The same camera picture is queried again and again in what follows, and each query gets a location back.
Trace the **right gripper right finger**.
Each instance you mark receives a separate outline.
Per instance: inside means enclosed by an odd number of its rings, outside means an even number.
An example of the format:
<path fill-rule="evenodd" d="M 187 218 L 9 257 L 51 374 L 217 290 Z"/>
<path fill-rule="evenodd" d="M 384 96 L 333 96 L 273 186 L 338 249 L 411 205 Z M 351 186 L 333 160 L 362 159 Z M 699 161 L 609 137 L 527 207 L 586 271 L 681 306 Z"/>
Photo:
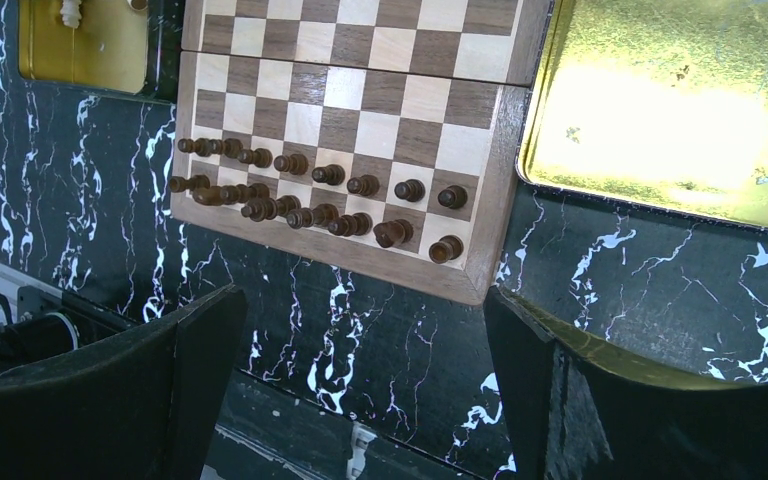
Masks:
<path fill-rule="evenodd" d="M 768 479 L 768 383 L 638 355 L 493 287 L 484 319 L 521 479 Z"/>

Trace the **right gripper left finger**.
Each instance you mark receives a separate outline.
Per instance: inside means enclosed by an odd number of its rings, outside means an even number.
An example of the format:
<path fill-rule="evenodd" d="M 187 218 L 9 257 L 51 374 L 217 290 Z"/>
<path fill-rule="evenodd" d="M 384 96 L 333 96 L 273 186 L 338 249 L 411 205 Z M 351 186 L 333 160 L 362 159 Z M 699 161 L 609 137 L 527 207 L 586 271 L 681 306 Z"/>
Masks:
<path fill-rule="evenodd" d="M 247 316 L 229 284 L 0 374 L 0 479 L 197 479 Z"/>

